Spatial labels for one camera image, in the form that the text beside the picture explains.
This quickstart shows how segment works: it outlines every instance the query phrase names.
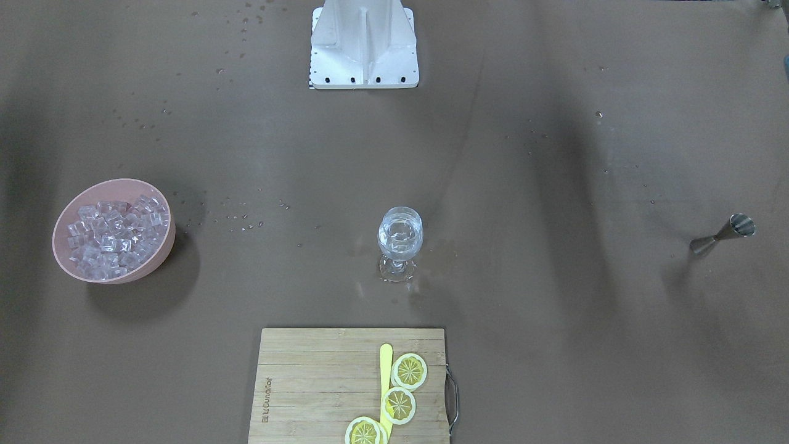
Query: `pile of ice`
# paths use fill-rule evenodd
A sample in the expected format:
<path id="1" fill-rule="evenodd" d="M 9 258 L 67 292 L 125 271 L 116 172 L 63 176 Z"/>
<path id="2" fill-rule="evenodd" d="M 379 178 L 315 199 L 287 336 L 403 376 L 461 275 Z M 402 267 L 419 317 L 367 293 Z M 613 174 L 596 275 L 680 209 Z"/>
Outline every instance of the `pile of ice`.
<path id="1" fill-rule="evenodd" d="M 91 280 L 120 277 L 144 264 L 164 241 L 170 213 L 157 198 L 140 195 L 133 204 L 99 201 L 77 210 L 68 226 L 70 261 Z"/>

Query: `white metal bracket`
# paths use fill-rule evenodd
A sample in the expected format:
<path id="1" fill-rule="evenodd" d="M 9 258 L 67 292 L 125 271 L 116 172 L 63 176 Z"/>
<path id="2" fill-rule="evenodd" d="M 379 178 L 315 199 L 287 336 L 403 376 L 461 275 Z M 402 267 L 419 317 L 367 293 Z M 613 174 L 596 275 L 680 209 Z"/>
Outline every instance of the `white metal bracket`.
<path id="1" fill-rule="evenodd" d="M 312 11 L 310 87 L 417 86 L 413 30 L 413 11 L 400 0 L 326 0 Z"/>

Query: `glass of water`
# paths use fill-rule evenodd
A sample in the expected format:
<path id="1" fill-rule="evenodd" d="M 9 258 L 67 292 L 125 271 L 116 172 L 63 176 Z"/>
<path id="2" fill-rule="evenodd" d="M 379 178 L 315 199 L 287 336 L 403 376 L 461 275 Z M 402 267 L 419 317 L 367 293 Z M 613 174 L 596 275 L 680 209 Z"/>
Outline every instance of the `glass of water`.
<path id="1" fill-rule="evenodd" d="M 383 215 L 378 227 L 381 260 L 378 269 L 383 280 L 402 282 L 411 279 L 417 269 L 413 257 L 422 247 L 422 218 L 416 210 L 398 206 Z"/>

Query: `cutting board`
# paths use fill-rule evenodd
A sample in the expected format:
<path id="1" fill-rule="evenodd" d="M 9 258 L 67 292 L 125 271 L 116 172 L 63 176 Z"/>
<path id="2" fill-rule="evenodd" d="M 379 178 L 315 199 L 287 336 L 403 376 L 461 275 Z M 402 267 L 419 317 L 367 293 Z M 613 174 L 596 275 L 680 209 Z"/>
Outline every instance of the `cutting board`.
<path id="1" fill-rule="evenodd" d="M 428 378 L 391 444 L 449 444 L 443 329 L 263 329 L 249 444 L 343 444 L 357 416 L 380 419 L 379 350 L 418 353 Z"/>

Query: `cutting board handle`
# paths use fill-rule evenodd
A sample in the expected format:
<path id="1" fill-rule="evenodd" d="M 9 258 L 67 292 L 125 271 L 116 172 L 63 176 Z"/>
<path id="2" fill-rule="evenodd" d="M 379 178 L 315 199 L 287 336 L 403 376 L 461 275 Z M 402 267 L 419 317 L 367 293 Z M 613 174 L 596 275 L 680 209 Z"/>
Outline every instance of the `cutting board handle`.
<path id="1" fill-rule="evenodd" d="M 454 376 L 452 376 L 452 372 L 449 370 L 449 364 L 447 364 L 447 381 L 451 383 L 452 391 L 454 392 L 454 418 L 449 422 L 449 435 L 451 438 L 452 427 L 454 427 L 460 419 L 460 391 L 458 389 L 458 383 L 454 380 Z"/>

